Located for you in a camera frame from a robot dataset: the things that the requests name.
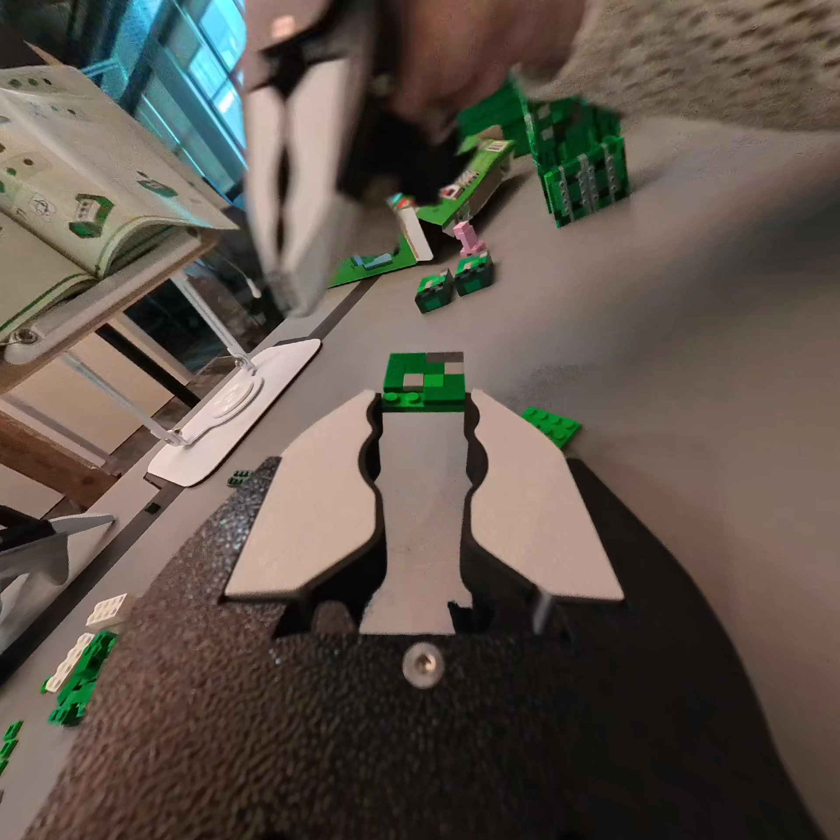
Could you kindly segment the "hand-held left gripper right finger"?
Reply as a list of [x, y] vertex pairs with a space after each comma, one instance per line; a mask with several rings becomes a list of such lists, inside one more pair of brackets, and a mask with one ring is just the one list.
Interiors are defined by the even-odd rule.
[[479, 389], [467, 395], [463, 634], [541, 634], [561, 602], [616, 605], [623, 588], [566, 457]]

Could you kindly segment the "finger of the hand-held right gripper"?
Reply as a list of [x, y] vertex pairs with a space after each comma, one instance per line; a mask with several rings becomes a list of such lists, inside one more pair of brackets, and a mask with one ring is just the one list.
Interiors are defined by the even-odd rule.
[[248, 225], [263, 275], [280, 279], [288, 182], [284, 174], [288, 116], [286, 103], [275, 87], [259, 87], [246, 95], [245, 137]]
[[278, 307], [297, 318], [319, 304], [361, 220], [342, 182], [370, 79], [370, 40], [305, 38], [280, 46], [268, 66], [288, 116], [282, 278], [270, 280]]

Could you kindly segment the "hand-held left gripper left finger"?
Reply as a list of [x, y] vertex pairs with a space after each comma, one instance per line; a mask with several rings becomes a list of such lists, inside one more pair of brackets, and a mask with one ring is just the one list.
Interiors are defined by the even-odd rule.
[[282, 452], [227, 581], [228, 600], [303, 596], [373, 539], [376, 492], [361, 458], [375, 437], [376, 400], [375, 391], [360, 392]]

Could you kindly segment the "green and grey tiled lego plate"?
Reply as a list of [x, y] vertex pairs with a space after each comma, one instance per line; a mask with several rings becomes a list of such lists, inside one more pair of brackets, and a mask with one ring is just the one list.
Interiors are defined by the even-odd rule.
[[462, 352], [390, 354], [381, 394], [383, 413], [462, 413], [465, 405]]

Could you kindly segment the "bright green square lego plate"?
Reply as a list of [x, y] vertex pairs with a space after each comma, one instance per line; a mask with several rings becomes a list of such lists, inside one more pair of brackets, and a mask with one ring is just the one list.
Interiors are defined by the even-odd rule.
[[521, 418], [537, 428], [560, 450], [565, 449], [582, 429], [580, 422], [569, 417], [553, 414], [536, 406], [526, 408], [521, 414]]

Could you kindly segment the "green lego set box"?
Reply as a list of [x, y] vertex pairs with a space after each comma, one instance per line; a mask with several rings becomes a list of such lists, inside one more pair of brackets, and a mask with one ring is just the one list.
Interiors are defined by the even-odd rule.
[[436, 204], [421, 206], [404, 193], [388, 198], [398, 223], [396, 246], [381, 254], [352, 255], [336, 269], [329, 288], [342, 287], [432, 261], [455, 226], [469, 222], [488, 203], [509, 175], [514, 144], [483, 135], [467, 139], [467, 165], [438, 192]]

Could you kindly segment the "small green lego cube build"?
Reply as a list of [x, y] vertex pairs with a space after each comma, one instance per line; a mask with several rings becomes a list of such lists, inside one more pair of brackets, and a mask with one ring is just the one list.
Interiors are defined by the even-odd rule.
[[489, 252], [462, 258], [454, 274], [455, 289], [460, 297], [490, 287], [495, 280], [495, 266]]
[[415, 294], [415, 304], [422, 314], [428, 314], [452, 302], [455, 281], [451, 270], [428, 275], [421, 279]]

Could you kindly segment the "lego instruction booklet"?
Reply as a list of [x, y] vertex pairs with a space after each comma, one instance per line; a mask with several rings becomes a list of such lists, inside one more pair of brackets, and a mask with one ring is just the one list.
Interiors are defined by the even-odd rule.
[[223, 198], [79, 70], [1, 73], [1, 335], [183, 230], [236, 230]]

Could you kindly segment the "white lego plate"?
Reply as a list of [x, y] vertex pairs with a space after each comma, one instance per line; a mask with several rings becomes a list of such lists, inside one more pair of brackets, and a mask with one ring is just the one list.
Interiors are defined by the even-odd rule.
[[135, 600], [134, 595], [122, 593], [97, 603], [86, 621], [86, 628], [93, 633], [124, 624]]

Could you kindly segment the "large green lego creeper build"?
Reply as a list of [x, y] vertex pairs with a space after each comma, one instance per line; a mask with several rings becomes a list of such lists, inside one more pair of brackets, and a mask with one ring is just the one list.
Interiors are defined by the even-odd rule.
[[531, 155], [557, 228], [631, 192], [621, 118], [584, 98], [530, 100], [508, 80], [457, 121], [464, 137], [499, 127], [515, 156]]

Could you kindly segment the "pile of loose lego pieces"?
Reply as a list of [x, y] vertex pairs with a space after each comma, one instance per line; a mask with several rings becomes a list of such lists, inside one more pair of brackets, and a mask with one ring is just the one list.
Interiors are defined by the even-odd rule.
[[99, 633], [84, 633], [42, 683], [39, 692], [56, 697], [56, 704], [47, 722], [50, 725], [73, 728], [85, 717], [88, 703], [102, 667], [119, 638], [108, 629]]

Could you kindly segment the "person's right hand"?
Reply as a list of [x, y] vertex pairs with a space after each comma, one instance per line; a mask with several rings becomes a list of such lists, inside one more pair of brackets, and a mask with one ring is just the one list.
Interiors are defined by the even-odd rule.
[[552, 79], [571, 55], [584, 1], [392, 2], [399, 36], [393, 110], [430, 133], [513, 70]]

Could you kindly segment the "large paned window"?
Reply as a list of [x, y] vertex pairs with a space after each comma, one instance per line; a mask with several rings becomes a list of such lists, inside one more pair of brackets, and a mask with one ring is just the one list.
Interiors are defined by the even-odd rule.
[[66, 57], [217, 193], [245, 207], [244, 3], [69, 2]]

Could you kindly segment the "white book stand base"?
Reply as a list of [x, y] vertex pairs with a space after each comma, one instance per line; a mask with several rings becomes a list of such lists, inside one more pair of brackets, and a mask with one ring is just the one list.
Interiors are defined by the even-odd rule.
[[[17, 331], [2, 353], [2, 390], [14, 388], [48, 362], [60, 358], [114, 402], [137, 417], [163, 443], [149, 473], [179, 487], [194, 487], [214, 473], [322, 347], [318, 338], [299, 339], [247, 355], [233, 334], [194, 288], [184, 267], [219, 240], [219, 231], [179, 227], [152, 251], [51, 309]], [[163, 281], [172, 280], [222, 341], [237, 370], [213, 396], [198, 403], [180, 430], [169, 430], [142, 411], [87, 363], [74, 347], [120, 315]]]

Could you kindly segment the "black and white device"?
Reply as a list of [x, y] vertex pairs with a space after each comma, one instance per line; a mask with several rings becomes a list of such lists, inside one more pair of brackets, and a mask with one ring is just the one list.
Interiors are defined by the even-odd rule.
[[70, 559], [76, 535], [108, 529], [108, 513], [38, 519], [1, 506], [1, 652], [5, 655], [79, 571]]

